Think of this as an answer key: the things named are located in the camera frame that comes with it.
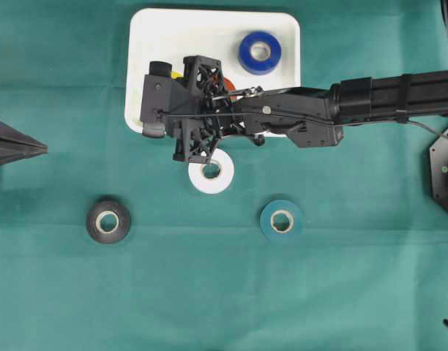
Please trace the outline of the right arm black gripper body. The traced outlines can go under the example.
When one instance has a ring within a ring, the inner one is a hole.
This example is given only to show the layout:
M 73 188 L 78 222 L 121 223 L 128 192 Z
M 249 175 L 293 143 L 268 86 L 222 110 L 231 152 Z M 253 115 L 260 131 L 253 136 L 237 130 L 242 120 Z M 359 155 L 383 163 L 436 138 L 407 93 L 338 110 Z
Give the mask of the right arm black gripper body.
M 171 137 L 176 139 L 173 160 L 209 164 L 218 143 L 228 136 L 246 137 L 262 146 L 264 137 L 247 133 L 243 113 L 234 103 L 238 98 L 256 97 L 260 86 L 229 91 L 220 61 L 205 56 L 186 56 L 184 73 L 176 82 L 185 89 L 184 101 L 172 93 Z

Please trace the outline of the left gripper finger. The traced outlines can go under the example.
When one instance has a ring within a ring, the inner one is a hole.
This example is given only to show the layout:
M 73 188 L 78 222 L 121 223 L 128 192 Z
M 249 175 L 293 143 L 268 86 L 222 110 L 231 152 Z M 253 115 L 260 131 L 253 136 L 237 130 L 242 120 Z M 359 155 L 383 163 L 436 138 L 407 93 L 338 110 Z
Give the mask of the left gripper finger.
M 10 127 L 4 122 L 0 121 L 0 142 L 14 143 L 24 146 L 31 146 L 35 148 L 41 148 L 47 150 L 48 147 L 40 141 L 19 132 L 18 130 Z
M 14 143 L 0 143 L 0 166 L 21 159 L 29 159 L 48 152 L 47 146 L 28 146 Z

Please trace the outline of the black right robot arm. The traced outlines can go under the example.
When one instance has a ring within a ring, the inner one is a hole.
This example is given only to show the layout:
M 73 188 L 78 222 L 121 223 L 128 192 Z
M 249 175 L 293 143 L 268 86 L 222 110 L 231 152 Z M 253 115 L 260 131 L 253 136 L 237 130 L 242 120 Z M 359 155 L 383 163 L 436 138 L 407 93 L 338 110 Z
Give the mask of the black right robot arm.
M 448 117 L 448 70 L 344 80 L 328 89 L 229 91 L 219 61 L 187 56 L 183 62 L 164 118 L 167 135 L 176 139 L 176 161 L 207 163 L 226 137 L 261 146 L 270 132 L 300 148 L 327 147 L 339 144 L 344 127 Z

